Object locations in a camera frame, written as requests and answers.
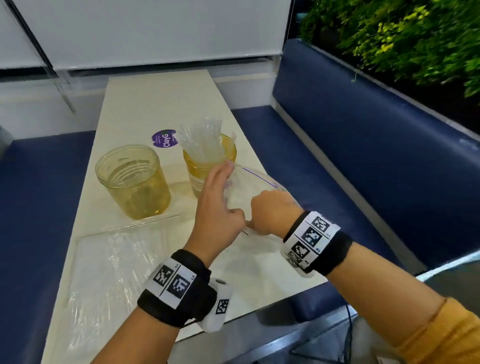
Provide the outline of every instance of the blue cushion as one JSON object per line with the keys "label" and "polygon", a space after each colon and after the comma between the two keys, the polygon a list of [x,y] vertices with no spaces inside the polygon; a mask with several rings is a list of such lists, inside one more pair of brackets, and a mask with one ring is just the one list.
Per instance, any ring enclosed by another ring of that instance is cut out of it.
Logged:
{"label": "blue cushion", "polygon": [[428,267],[480,248],[480,145],[298,40],[274,96]]}
{"label": "blue cushion", "polygon": [[0,160],[2,363],[40,363],[94,136],[15,140]]}
{"label": "blue cushion", "polygon": [[[270,106],[232,111],[268,175],[300,205],[319,211],[356,241],[399,265],[377,230]],[[310,321],[344,303],[330,283],[291,298],[296,319]]]}

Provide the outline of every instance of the blue zipper line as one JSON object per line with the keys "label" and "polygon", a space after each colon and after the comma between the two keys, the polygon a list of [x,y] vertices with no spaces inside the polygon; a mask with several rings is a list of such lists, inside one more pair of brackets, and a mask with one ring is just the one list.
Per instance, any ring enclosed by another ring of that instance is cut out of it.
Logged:
{"label": "blue zipper line", "polygon": [[256,175],[256,174],[253,173],[251,170],[248,170],[248,169],[246,169],[246,168],[244,168],[244,167],[242,167],[242,169],[246,170],[247,172],[250,172],[250,173],[253,174],[254,176],[257,176],[258,178],[260,178],[262,181],[267,182],[270,186],[273,186],[273,187],[275,187],[276,189],[278,189],[277,186],[275,186],[274,184],[271,184],[271,183],[270,183],[269,181],[267,181],[267,180],[264,180],[262,177]]}

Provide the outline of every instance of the left hand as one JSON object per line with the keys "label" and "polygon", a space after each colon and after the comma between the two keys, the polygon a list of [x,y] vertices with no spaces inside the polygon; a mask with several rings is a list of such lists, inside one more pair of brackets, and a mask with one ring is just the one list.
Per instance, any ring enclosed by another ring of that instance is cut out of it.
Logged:
{"label": "left hand", "polygon": [[184,249],[199,257],[206,267],[236,239],[245,228],[245,214],[229,210],[223,197],[225,183],[234,169],[230,161],[213,167],[198,197],[195,225]]}

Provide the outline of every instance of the hand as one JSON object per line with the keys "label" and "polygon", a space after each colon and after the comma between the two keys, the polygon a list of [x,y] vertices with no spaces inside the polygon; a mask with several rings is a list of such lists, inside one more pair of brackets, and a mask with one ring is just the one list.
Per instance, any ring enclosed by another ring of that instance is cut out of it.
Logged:
{"label": "hand", "polygon": [[245,228],[245,214],[239,208],[229,210],[223,197],[225,183],[233,172],[227,161],[210,170],[198,197],[195,225],[184,249],[199,257],[206,267],[230,246]]}
{"label": "hand", "polygon": [[303,209],[288,192],[263,191],[251,202],[252,220],[247,226],[261,235],[274,234],[284,238]]}

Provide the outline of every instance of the purple sticker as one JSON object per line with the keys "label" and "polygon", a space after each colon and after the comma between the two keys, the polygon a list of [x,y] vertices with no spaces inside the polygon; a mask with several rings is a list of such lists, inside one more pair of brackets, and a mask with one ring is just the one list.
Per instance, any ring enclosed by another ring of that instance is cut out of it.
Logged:
{"label": "purple sticker", "polygon": [[178,141],[173,137],[176,133],[173,129],[161,130],[152,135],[153,145],[159,148],[168,148],[169,146],[176,146]]}

